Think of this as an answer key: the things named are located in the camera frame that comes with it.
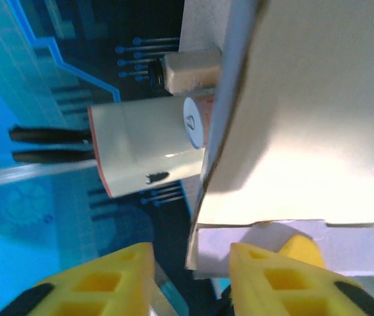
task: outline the yellow plastic part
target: yellow plastic part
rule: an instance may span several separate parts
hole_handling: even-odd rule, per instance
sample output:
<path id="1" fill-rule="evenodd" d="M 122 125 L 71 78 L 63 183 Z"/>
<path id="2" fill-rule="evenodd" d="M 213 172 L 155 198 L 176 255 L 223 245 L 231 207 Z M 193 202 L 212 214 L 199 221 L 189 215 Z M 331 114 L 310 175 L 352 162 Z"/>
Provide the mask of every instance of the yellow plastic part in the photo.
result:
<path id="1" fill-rule="evenodd" d="M 294 235 L 278 253 L 285 257 L 325 269 L 325 263 L 319 247 L 317 247 L 317 244 L 313 240 L 305 236 Z"/>
<path id="2" fill-rule="evenodd" d="M 150 243 L 140 243 L 39 282 L 54 290 L 30 316 L 146 316 L 154 285 Z"/>
<path id="3" fill-rule="evenodd" d="M 236 316 L 363 316 L 336 289 L 352 280 L 249 244 L 231 244 L 230 279 Z"/>

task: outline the white cylinder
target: white cylinder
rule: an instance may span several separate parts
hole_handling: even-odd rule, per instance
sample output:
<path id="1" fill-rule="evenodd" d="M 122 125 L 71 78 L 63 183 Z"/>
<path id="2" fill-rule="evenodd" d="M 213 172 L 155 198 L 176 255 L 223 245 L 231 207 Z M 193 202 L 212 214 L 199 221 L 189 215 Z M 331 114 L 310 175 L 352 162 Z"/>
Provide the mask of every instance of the white cylinder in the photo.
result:
<path id="1" fill-rule="evenodd" d="M 184 101 L 184 125 L 196 149 L 207 145 L 212 108 L 213 94 L 187 97 Z"/>

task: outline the blue line graphic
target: blue line graphic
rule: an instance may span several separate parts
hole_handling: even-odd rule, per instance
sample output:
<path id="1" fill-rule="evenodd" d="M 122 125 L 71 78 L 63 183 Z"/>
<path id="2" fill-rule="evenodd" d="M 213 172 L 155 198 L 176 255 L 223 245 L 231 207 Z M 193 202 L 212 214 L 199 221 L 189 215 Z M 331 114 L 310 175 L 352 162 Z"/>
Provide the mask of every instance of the blue line graphic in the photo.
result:
<path id="1" fill-rule="evenodd" d="M 16 21 L 20 26 L 20 29 L 22 30 L 24 37 L 28 41 L 29 45 L 31 45 L 34 48 L 48 48 L 51 52 L 55 64 L 58 67 L 74 74 L 77 77 L 80 77 L 81 79 L 91 84 L 94 84 L 95 86 L 98 86 L 104 90 L 107 90 L 108 92 L 111 92 L 113 95 L 114 102 L 121 101 L 120 90 L 118 88 L 113 87 L 110 84 L 107 84 L 106 82 L 92 76 L 91 74 L 88 74 L 87 72 L 84 72 L 83 70 L 80 70 L 64 62 L 63 57 L 60 53 L 60 49 L 58 48 L 57 42 L 55 41 L 54 37 L 36 38 L 34 31 L 30 27 L 30 23 L 26 18 L 26 15 L 24 14 L 23 8 L 19 0 L 8 0 L 8 2 L 14 14 L 14 17 L 16 18 Z"/>

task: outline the bottle cap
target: bottle cap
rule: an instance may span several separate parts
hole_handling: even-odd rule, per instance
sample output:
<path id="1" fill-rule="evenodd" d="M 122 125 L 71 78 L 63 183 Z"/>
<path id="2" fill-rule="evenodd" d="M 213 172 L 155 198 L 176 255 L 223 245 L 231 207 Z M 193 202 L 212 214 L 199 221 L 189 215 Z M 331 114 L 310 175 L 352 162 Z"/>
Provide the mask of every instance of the bottle cap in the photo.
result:
<path id="1" fill-rule="evenodd" d="M 165 89 L 163 67 L 159 59 L 156 61 L 151 61 L 147 65 L 147 73 L 149 75 L 150 86 L 153 91 L 162 91 Z"/>

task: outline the gear graphic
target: gear graphic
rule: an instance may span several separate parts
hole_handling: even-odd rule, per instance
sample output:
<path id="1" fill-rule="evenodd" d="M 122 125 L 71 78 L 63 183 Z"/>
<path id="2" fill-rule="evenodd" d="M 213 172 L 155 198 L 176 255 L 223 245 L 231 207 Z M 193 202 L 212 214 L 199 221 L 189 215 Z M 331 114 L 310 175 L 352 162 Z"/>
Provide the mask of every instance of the gear graphic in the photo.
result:
<path id="1" fill-rule="evenodd" d="M 39 184 L 21 183 L 5 197 L 3 217 L 9 224 L 27 226 L 49 214 L 47 192 Z"/>

